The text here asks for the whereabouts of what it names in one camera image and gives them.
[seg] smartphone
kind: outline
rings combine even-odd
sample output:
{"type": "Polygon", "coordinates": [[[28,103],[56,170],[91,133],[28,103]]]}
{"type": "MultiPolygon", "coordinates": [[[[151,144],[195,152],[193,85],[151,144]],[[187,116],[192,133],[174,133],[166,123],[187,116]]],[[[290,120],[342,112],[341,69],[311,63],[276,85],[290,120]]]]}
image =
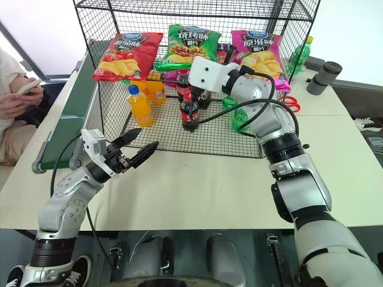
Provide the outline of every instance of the smartphone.
{"type": "Polygon", "coordinates": [[[37,87],[38,84],[41,82],[42,80],[36,80],[29,84],[26,84],[25,86],[21,87],[21,89],[17,92],[17,94],[28,94],[31,91],[31,89],[37,87]]]}

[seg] sneaker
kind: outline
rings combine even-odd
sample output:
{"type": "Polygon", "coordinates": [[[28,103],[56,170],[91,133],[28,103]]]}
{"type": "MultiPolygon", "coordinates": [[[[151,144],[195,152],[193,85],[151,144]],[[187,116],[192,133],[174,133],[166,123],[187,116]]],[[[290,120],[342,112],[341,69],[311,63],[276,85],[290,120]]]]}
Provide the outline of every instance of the sneaker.
{"type": "Polygon", "coordinates": [[[88,282],[90,271],[92,269],[92,260],[83,255],[73,264],[71,275],[65,279],[63,287],[83,287],[88,282]]]}
{"type": "Polygon", "coordinates": [[[382,123],[373,117],[369,118],[356,118],[354,123],[358,127],[359,131],[369,130],[370,132],[378,132],[382,129],[382,123]]]}
{"type": "Polygon", "coordinates": [[[12,268],[8,275],[7,284],[5,287],[20,287],[24,274],[24,266],[18,265],[12,268]]]}

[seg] white table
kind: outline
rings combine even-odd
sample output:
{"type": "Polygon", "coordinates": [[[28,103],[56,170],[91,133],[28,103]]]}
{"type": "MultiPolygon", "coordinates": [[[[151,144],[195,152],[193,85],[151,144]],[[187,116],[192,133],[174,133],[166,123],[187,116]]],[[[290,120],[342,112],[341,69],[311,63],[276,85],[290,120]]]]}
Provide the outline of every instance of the white table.
{"type": "MultiPolygon", "coordinates": [[[[383,224],[382,169],[332,88],[306,92],[309,71],[293,83],[300,138],[333,199],[332,215],[347,226],[383,224]]],[[[0,192],[0,227],[36,229],[49,198],[51,171],[31,171],[76,78],[71,76],[0,192]]],[[[127,156],[136,148],[123,148],[127,156]]],[[[57,179],[70,170],[59,170],[57,179]]],[[[137,170],[110,180],[90,202],[97,230],[292,228],[273,202],[266,159],[156,151],[137,170]]],[[[90,230],[87,220],[82,230],[90,230]]]]}

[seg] green chip bag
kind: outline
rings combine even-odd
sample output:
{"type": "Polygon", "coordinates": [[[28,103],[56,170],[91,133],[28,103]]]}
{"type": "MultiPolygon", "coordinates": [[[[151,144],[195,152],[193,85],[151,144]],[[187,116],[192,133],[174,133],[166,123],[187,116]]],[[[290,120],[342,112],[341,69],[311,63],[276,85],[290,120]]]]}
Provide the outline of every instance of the green chip bag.
{"type": "Polygon", "coordinates": [[[160,72],[190,68],[196,56],[217,61],[220,33],[197,26],[169,26],[168,52],[162,62],[155,64],[160,72]]]}

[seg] robotic arm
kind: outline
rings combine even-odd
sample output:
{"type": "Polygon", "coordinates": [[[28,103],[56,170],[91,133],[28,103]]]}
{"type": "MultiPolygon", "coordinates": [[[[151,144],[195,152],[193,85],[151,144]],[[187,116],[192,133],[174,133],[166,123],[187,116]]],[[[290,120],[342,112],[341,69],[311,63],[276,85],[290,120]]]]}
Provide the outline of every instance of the robotic arm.
{"type": "Polygon", "coordinates": [[[125,157],[120,148],[132,142],[140,131],[130,130],[108,146],[99,130],[81,131],[84,149],[93,161],[64,177],[42,208],[34,252],[21,286],[62,282],[71,274],[72,253],[89,201],[104,182],[118,178],[131,167],[137,168],[158,146],[158,142],[153,142],[133,158],[125,157]]]}
{"type": "MultiPolygon", "coordinates": [[[[226,66],[196,57],[189,82],[243,103],[267,99],[270,83],[246,75],[248,67],[226,66]]],[[[242,108],[251,118],[265,103],[242,108]]],[[[251,124],[270,162],[276,209],[294,223],[303,286],[383,286],[383,276],[348,228],[331,217],[330,193],[302,148],[286,110],[274,103],[251,124]]]]}

